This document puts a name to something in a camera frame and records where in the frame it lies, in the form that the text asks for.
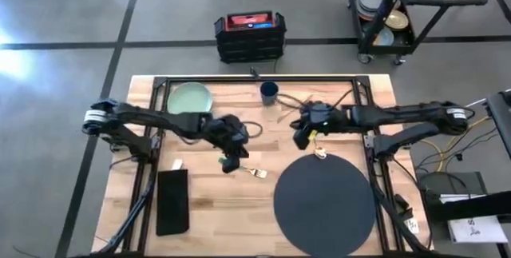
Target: cart wheel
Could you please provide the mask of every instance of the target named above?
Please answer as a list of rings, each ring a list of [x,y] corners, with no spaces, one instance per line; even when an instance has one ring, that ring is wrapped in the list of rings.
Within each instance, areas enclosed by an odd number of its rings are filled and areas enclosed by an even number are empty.
[[[406,60],[401,55],[396,55],[396,58],[394,59],[394,61],[392,63],[394,63],[394,65],[401,65],[405,62],[406,62]]]
[[[369,54],[358,54],[357,58],[363,64],[367,64],[373,59]]]

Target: green plate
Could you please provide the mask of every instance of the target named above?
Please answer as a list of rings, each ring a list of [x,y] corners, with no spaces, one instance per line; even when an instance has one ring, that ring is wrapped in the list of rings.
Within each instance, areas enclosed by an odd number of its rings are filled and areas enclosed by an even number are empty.
[[[172,114],[183,112],[209,112],[212,95],[205,85],[199,82],[186,82],[174,89],[167,101],[167,110]]]

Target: fork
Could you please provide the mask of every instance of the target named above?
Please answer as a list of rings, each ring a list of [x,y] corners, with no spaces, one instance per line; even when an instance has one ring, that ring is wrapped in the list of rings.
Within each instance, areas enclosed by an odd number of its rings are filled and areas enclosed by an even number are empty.
[[[249,172],[251,175],[258,177],[258,178],[266,178],[267,171],[262,169],[250,169],[244,166],[240,166],[241,169]]]

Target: black storage case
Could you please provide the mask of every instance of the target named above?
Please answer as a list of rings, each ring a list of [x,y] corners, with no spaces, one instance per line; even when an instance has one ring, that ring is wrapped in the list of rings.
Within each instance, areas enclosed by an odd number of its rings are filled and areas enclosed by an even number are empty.
[[[229,14],[228,16],[266,12],[268,11]],[[249,30],[227,31],[225,29],[225,19],[226,18],[219,18],[215,22],[216,48],[218,49],[222,62],[253,62],[277,59],[283,55],[286,22],[282,14],[275,13],[275,23],[273,27]]]

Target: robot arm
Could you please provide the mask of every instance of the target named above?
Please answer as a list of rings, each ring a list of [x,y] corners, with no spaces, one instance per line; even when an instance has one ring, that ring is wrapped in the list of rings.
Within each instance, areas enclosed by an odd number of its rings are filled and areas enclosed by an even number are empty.
[[[238,169],[240,158],[248,157],[244,148],[248,143],[247,128],[233,115],[214,119],[210,113],[170,114],[109,99],[91,106],[82,131],[100,136],[114,149],[125,146],[134,157],[147,159],[153,148],[152,139],[137,136],[124,126],[127,123],[167,129],[187,139],[206,140],[226,156],[222,168],[225,173]]]
[[[380,125],[424,122],[395,135],[374,137],[376,157],[393,155],[400,147],[437,134],[460,135],[468,128],[465,110],[452,102],[381,108],[369,105],[341,105],[340,109],[321,101],[309,101],[300,109],[300,119],[293,121],[293,140],[299,149],[309,144],[311,132],[365,133]]]

